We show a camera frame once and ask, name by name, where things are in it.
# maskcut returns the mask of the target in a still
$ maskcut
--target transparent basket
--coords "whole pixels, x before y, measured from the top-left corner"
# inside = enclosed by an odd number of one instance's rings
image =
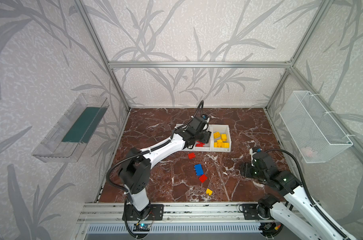
[[[32,155],[44,162],[77,162],[108,107],[106,97],[81,93]]]
[[[309,91],[294,91],[280,116],[307,163],[327,162],[353,145]]]

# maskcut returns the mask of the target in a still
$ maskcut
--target wall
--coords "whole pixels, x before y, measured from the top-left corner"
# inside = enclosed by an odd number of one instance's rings
[[[68,239],[94,200],[123,105],[72,1],[0,1],[0,239]],[[80,93],[110,107],[77,163],[31,156]]]
[[[84,0],[109,61],[288,61],[320,2]],[[138,107],[265,106],[281,72],[115,69]]]
[[[363,142],[363,1],[334,1],[295,67]],[[290,77],[269,113],[284,146],[301,158],[279,116],[293,90],[302,88]],[[301,163],[311,194],[363,239],[363,165],[353,152],[347,149],[326,163]]]

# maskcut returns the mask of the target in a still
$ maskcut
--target metal beam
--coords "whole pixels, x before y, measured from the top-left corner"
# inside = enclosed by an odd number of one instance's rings
[[[323,20],[324,16],[327,14],[328,9],[331,7],[333,0],[323,0],[321,4],[319,5],[319,8],[317,9],[317,12],[315,13],[315,16],[313,17],[311,23],[309,24],[307,31],[305,32],[303,38],[301,39],[296,51],[294,52],[294,55],[292,56],[290,60],[290,66],[286,67],[286,70],[284,71],[283,76],[280,78],[280,82],[277,84],[277,87],[273,91],[271,97],[269,98],[269,101],[267,103],[267,109],[271,107],[272,102],[275,100],[275,98],[279,95],[280,90],[283,88],[285,81],[287,80],[287,74],[288,70],[291,66],[294,66],[295,63],[298,61],[299,57],[304,51],[305,46],[308,45],[309,41],[311,40],[314,32],[320,25],[321,21]]]
[[[122,89],[119,86],[119,83],[116,79],[115,74],[112,72],[111,68],[108,66],[108,60],[107,60],[106,54],[102,48],[102,45],[100,44],[100,41],[98,39],[95,29],[92,26],[92,23],[88,16],[88,12],[86,10],[85,5],[83,4],[82,0],[74,0],[74,2],[75,2],[75,7],[77,8],[79,15],[88,31],[88,34],[90,35],[90,37],[96,47],[96,50],[98,51],[98,54],[99,54],[100,58],[102,59],[102,64],[106,68],[107,74],[109,75],[117,93],[119,94],[120,98],[122,99],[122,101],[124,103],[124,107],[127,110],[129,110],[130,106],[128,105],[128,102],[127,102],[126,98],[124,97],[124,94],[122,92]]]
[[[110,61],[108,65],[110,68],[288,68],[290,63],[282,61]]]
[[[289,69],[289,72],[291,73],[291,75],[294,78],[296,78],[298,80],[299,84],[304,88],[304,90],[308,90],[311,93],[316,94],[315,97],[324,106],[324,108],[328,112],[330,112],[329,114],[335,119],[337,124],[342,128],[342,130],[346,134],[350,135],[349,138],[353,142],[353,146],[351,146],[350,149],[353,151],[353,153],[356,155],[356,157],[363,164],[363,143],[356,136],[354,136],[354,133],[349,129],[349,127],[347,127],[344,124],[342,119],[338,116],[338,114],[336,114],[333,111],[333,109],[328,105],[328,103],[320,95],[317,95],[318,93],[316,92],[316,90],[312,87],[311,84],[308,83],[308,81],[304,78],[304,76],[297,69],[295,69],[294,67],[291,67]]]

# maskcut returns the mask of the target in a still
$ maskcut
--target brown marble surface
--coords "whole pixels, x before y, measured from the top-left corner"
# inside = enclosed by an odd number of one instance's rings
[[[176,123],[187,122],[195,109],[133,109],[123,133],[114,163],[122,160],[129,149],[149,147],[169,137]],[[189,159],[189,152],[179,151],[165,158],[152,170],[147,185],[151,202],[189,201],[242,201],[255,202],[266,193],[277,193],[256,180],[240,175],[242,162],[251,162],[249,149],[279,148],[276,137],[262,108],[214,108],[204,109],[210,115],[210,124],[229,125],[232,140],[230,153],[195,152]],[[282,154],[272,152],[279,170],[289,170]],[[194,171],[194,165],[201,164],[208,179],[201,183]],[[113,180],[120,179],[113,174]],[[205,192],[209,188],[211,196]],[[105,184],[100,202],[123,202],[122,191]]]

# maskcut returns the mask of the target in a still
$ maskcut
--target yellow toy brick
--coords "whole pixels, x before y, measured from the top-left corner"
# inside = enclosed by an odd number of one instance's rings
[[[212,195],[212,190],[211,189],[207,189],[207,191],[206,191],[206,194],[208,194],[209,196],[211,196]]]
[[[221,140],[222,140],[223,142],[227,141],[227,135],[226,135],[226,134],[222,134],[222,135],[221,135]]]
[[[216,132],[213,134],[213,138],[218,138],[218,137],[220,137],[220,132]]]

